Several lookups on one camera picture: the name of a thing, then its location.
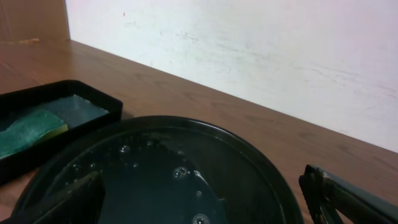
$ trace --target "sponge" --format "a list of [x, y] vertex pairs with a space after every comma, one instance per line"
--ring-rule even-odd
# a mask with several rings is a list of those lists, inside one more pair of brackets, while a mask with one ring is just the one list
[[32, 112], [0, 133], [0, 159], [67, 130], [65, 122], [51, 112]]

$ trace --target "rectangular black container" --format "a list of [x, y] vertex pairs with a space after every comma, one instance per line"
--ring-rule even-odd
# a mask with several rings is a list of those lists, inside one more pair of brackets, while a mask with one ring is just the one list
[[72, 141], [119, 121], [123, 108], [121, 101], [77, 80], [64, 80], [0, 95], [0, 118], [6, 118], [14, 111], [73, 95], [78, 95], [109, 113], [0, 159], [0, 185], [39, 167]]

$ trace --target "wood grain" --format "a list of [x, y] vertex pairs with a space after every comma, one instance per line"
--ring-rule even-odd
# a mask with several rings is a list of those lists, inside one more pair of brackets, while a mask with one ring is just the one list
[[185, 116], [236, 133], [280, 170], [306, 223], [312, 221], [298, 179], [307, 164], [398, 205], [394, 152], [74, 41], [0, 45], [0, 94], [65, 79], [81, 80], [122, 100], [127, 114]]
[[65, 0], [0, 0], [0, 42], [69, 38]]

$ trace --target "wooden table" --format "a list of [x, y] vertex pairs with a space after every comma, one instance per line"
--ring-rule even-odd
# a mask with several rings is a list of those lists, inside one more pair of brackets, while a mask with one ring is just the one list
[[[0, 94], [59, 80], [81, 80], [124, 103], [126, 116], [175, 115], [226, 128], [257, 147], [293, 190], [316, 164], [398, 205], [398, 154], [109, 53], [64, 40], [0, 45]], [[0, 220], [32, 174], [0, 188]]]

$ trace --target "brown wooden surface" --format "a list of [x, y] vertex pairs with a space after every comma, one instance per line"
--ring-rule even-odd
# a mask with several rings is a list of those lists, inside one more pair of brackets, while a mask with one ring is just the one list
[[[0, 94], [65, 79], [122, 100], [127, 114], [185, 116], [236, 133], [281, 171], [307, 223], [312, 221], [298, 184], [306, 164], [398, 205], [394, 152], [73, 41], [0, 45]], [[9, 215], [27, 179], [0, 189], [0, 219]]]
[[68, 39], [65, 0], [0, 0], [0, 42]]

